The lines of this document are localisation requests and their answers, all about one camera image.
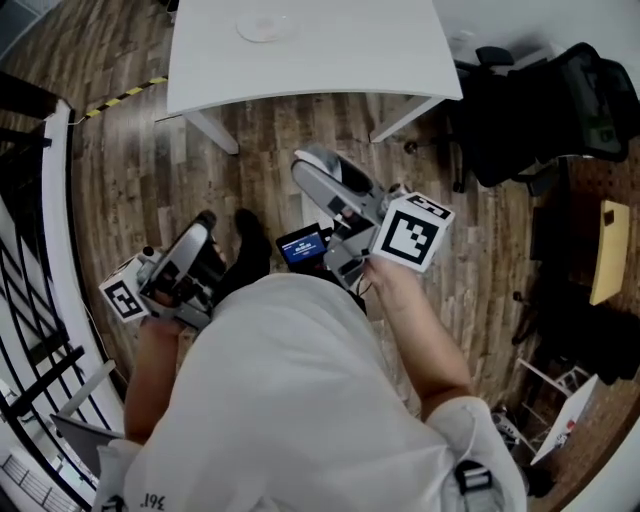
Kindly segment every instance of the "black buckle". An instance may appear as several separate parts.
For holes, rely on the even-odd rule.
[[[468,491],[482,491],[493,487],[491,471],[472,460],[463,460],[458,464],[455,476],[462,495]]]

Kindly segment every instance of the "forearm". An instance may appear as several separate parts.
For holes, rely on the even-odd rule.
[[[178,336],[155,328],[153,321],[140,327],[138,355],[124,407],[125,437],[144,444],[169,406],[176,377]]]
[[[416,276],[404,268],[394,269],[388,277],[374,282],[374,286],[422,402],[450,393],[470,393],[471,376],[464,356],[433,311]]]

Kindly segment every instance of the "white round plate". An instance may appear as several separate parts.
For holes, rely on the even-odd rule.
[[[236,29],[247,41],[270,43],[291,34],[293,21],[289,16],[250,12],[238,17]]]

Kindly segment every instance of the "hazard tape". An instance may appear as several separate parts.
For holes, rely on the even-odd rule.
[[[161,84],[163,82],[167,82],[169,80],[168,76],[159,76],[157,78],[152,78],[151,80],[149,80],[148,82],[145,82],[137,87],[134,87],[133,89],[129,89],[127,92],[121,94],[120,96],[113,98],[112,100],[109,100],[105,103],[103,103],[102,105],[100,105],[97,108],[94,108],[93,110],[91,110],[90,112],[87,112],[84,116],[82,116],[80,118],[79,121],[73,123],[74,125],[78,125],[83,121],[86,121],[87,119],[91,118],[91,117],[95,117],[97,116],[100,112],[104,112],[105,110],[107,110],[109,107],[113,107],[114,105],[117,105],[118,103],[120,103],[122,100],[128,98],[129,96],[133,96],[134,94],[138,94],[139,92],[144,91],[146,88],[151,87],[152,85],[155,84]]]

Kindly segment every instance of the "black shoe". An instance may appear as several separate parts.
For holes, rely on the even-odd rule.
[[[241,208],[236,212],[234,217],[236,223],[236,230],[242,238],[242,244],[247,244],[252,247],[260,248],[265,252],[267,258],[271,256],[271,243],[264,234],[264,228],[256,215],[245,209]]]

